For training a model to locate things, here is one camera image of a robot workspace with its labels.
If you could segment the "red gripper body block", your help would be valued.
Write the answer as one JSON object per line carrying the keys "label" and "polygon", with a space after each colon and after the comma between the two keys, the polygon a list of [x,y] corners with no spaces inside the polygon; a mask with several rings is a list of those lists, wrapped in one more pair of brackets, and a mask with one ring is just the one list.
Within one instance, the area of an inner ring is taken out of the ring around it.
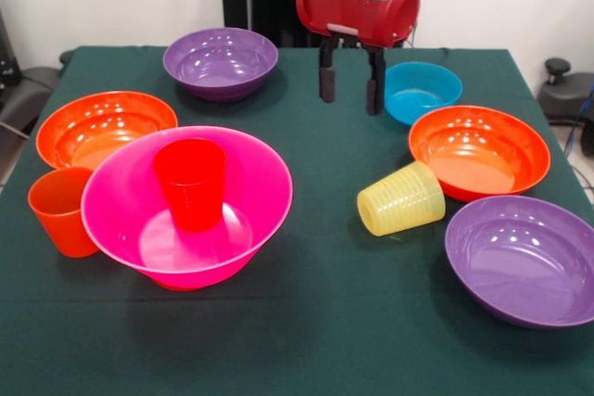
{"label": "red gripper body block", "polygon": [[365,45],[387,48],[412,33],[420,0],[296,0],[296,9],[310,32],[346,34]]}

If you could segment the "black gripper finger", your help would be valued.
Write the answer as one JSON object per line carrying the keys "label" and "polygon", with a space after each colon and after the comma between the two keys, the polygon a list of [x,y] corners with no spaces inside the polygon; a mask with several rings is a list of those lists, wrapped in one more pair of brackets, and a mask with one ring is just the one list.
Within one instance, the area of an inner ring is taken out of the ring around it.
{"label": "black gripper finger", "polygon": [[368,79],[366,111],[369,115],[377,115],[382,112],[384,104],[384,87],[386,63],[384,50],[381,47],[366,45],[368,53],[368,64],[370,66],[370,78]]}
{"label": "black gripper finger", "polygon": [[335,100],[335,77],[333,53],[337,48],[337,37],[324,37],[321,41],[318,55],[319,95],[326,103]]}

